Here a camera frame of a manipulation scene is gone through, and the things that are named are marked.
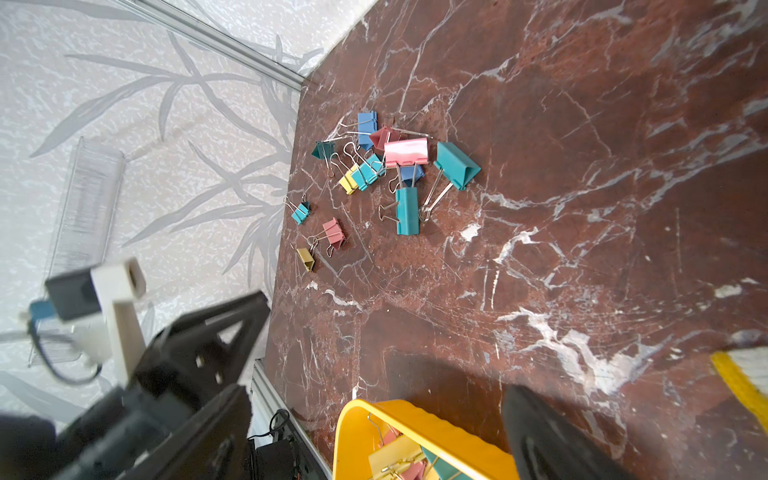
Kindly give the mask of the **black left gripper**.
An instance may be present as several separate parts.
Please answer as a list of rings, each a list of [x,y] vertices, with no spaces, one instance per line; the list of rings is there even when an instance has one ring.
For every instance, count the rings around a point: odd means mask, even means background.
[[[54,478],[239,478],[238,378],[269,315],[256,291],[176,319],[129,385],[65,431]]]

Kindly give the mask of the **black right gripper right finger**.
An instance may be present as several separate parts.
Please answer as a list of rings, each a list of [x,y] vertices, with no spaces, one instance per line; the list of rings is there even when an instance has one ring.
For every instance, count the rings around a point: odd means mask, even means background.
[[[522,479],[633,477],[526,386],[505,389],[502,420]]]

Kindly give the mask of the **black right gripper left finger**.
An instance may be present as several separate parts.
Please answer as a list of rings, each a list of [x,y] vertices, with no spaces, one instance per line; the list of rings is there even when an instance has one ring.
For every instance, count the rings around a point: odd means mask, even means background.
[[[251,403],[230,385],[194,414],[126,479],[244,479]]]

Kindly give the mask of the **small olive yellow binder clip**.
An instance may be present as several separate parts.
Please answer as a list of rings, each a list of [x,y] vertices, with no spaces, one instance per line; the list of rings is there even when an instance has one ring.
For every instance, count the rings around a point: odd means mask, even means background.
[[[297,255],[307,272],[312,272],[315,266],[315,258],[310,249],[299,247],[296,249]]]

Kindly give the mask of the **small teal binder clip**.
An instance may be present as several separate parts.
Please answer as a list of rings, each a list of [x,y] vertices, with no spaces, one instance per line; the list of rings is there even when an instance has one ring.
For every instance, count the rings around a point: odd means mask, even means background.
[[[299,203],[293,203],[286,199],[285,204],[291,211],[290,217],[296,222],[297,225],[303,224],[311,213],[310,204],[307,200],[302,200]]]

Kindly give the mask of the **small pink binder clip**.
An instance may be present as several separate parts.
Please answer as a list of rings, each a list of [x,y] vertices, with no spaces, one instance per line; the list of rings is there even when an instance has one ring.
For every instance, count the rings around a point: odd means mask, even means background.
[[[316,250],[322,241],[327,241],[326,256],[331,258],[334,252],[343,246],[346,235],[339,220],[332,218],[322,224],[322,231],[319,234],[310,236],[307,241],[311,252]]]

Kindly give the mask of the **teal striped binder clip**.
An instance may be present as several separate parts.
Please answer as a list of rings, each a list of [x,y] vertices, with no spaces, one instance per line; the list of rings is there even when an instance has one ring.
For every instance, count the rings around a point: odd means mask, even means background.
[[[353,162],[351,178],[359,191],[365,191],[385,174],[384,161],[373,149],[361,153],[358,145],[350,141],[344,145],[343,151]]]

